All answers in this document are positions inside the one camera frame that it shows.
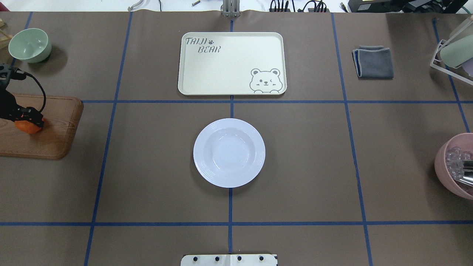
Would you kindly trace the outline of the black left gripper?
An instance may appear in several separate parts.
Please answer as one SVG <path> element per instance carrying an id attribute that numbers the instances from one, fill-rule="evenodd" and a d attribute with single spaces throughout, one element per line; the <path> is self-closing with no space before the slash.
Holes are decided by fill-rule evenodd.
<path id="1" fill-rule="evenodd" d="M 22 107 L 15 97 L 5 89 L 0 90 L 0 118 L 5 120 L 26 120 L 44 127 L 44 116 L 34 107 Z"/>

